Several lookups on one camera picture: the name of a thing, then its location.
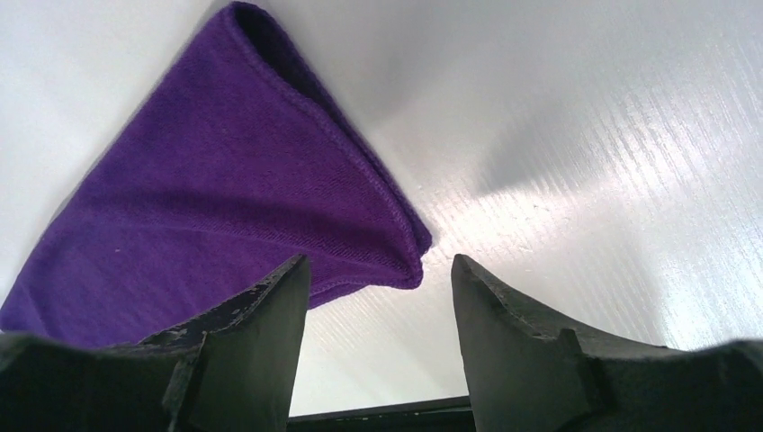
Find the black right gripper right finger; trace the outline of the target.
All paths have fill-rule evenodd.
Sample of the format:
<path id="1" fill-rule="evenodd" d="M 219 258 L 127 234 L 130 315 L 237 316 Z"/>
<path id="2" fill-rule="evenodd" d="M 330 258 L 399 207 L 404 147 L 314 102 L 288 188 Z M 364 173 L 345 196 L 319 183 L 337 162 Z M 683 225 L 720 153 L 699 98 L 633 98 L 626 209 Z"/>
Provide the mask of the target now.
<path id="1" fill-rule="evenodd" d="M 573 319 L 474 259 L 452 264 L 479 431 L 759 431 L 762 345 L 653 346 Z"/>

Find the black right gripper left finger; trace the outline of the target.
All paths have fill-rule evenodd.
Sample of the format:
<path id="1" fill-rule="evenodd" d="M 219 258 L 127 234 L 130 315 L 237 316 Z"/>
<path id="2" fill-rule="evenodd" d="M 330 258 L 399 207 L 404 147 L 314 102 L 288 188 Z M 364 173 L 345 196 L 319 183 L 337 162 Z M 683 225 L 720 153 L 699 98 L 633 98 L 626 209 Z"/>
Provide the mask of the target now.
<path id="1" fill-rule="evenodd" d="M 253 287 L 135 345 L 1 337 L 4 431 L 283 431 L 310 290 L 294 256 Z"/>

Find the purple towel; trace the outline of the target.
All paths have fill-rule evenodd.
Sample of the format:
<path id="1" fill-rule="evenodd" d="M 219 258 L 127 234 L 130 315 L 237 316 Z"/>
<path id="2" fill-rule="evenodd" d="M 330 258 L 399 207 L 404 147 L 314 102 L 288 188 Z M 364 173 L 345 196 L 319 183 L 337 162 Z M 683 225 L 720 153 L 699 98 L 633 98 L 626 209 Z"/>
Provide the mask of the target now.
<path id="1" fill-rule="evenodd" d="M 40 236 L 5 332 L 137 342 L 310 260 L 310 305 L 412 289 L 431 234 L 265 10 L 187 45 Z"/>

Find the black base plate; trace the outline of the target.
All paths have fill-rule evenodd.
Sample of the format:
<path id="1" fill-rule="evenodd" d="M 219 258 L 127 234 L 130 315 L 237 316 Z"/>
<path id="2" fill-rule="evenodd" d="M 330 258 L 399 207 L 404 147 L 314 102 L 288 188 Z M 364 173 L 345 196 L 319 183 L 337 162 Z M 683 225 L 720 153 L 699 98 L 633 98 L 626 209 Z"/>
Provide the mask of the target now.
<path id="1" fill-rule="evenodd" d="M 292 417 L 293 431 L 474 431 L 467 396 Z"/>

